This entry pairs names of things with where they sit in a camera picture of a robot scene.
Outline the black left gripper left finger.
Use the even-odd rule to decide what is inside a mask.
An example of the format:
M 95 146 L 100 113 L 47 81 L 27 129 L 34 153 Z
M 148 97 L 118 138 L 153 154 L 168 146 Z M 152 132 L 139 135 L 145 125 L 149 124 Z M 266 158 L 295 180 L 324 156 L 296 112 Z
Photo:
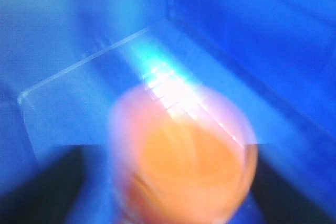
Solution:
M 104 152 L 79 145 L 33 179 L 1 196 L 1 223 L 97 223 Z

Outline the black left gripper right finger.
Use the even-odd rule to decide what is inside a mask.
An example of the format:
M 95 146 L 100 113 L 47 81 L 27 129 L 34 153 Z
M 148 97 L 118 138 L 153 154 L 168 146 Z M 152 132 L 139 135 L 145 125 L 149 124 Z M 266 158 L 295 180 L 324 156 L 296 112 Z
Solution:
M 236 223 L 335 223 L 335 217 L 306 198 L 281 177 L 264 158 L 258 146 L 249 145 L 247 155 L 252 180 L 236 211 Z

